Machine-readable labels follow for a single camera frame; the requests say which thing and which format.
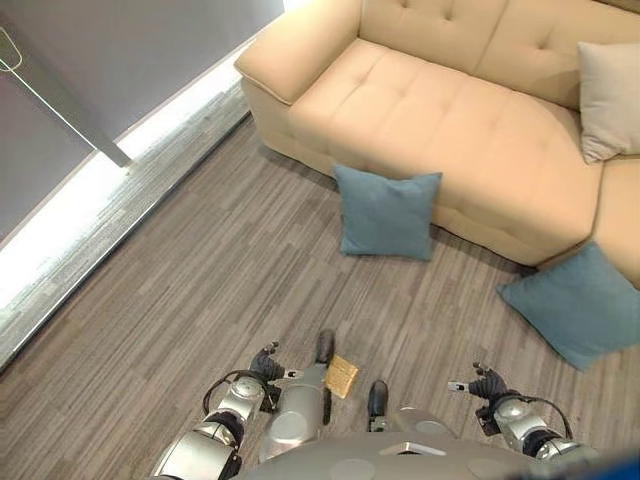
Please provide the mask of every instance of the sofa armrest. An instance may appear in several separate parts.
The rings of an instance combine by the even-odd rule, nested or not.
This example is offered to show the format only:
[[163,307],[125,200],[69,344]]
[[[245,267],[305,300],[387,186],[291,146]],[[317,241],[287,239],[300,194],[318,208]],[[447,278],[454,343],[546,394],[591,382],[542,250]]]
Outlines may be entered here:
[[249,81],[292,105],[349,46],[361,0],[315,0],[265,28],[235,63]]

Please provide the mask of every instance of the sunlight on floor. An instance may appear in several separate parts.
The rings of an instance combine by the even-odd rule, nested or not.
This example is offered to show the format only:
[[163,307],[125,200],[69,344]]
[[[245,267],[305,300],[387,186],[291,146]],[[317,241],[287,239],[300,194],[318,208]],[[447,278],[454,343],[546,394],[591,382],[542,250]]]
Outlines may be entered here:
[[136,161],[234,85],[239,74],[233,62],[243,50],[212,67],[117,142],[133,165],[119,168],[104,154],[94,155],[0,250],[0,329],[9,317],[3,310],[96,228],[100,212],[125,182],[136,182]]

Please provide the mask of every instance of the sofa cushion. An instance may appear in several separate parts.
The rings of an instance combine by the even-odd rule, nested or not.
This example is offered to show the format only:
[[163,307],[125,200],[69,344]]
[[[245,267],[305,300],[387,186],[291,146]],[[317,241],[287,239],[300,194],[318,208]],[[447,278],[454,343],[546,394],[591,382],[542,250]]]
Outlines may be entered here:
[[640,153],[640,43],[579,43],[578,51],[585,160]]
[[640,342],[640,292],[595,243],[497,291],[580,370],[600,355]]
[[579,41],[640,41],[640,15],[585,0],[509,0],[474,75],[578,110]]
[[640,155],[605,163],[593,239],[640,289]]
[[366,0],[360,37],[472,73],[506,0]]
[[442,172],[434,223],[536,265],[591,233],[577,115],[357,39],[291,107],[296,143],[390,178]]
[[342,195],[342,253],[431,259],[431,204],[441,173],[390,180],[336,165],[334,174]]

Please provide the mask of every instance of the gray wall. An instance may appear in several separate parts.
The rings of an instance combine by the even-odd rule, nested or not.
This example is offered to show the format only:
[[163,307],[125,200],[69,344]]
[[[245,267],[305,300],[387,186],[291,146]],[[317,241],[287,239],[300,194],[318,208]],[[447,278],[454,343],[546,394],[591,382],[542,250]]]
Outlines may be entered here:
[[115,138],[282,13],[282,0],[0,0]]
[[0,76],[0,239],[91,149],[46,107]]
[[[0,0],[0,23],[115,139],[282,11],[282,0]],[[0,74],[0,238],[89,153],[8,78]]]

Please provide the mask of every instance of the beige sofa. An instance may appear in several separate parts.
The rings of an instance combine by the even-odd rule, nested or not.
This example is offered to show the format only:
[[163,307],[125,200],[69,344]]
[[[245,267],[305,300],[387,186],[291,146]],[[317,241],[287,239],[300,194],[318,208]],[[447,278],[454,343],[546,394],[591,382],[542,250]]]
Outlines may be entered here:
[[591,0],[316,0],[236,63],[266,145],[332,174],[443,172],[434,223],[525,265],[595,238],[640,286],[640,156],[587,165],[577,42],[640,41]]

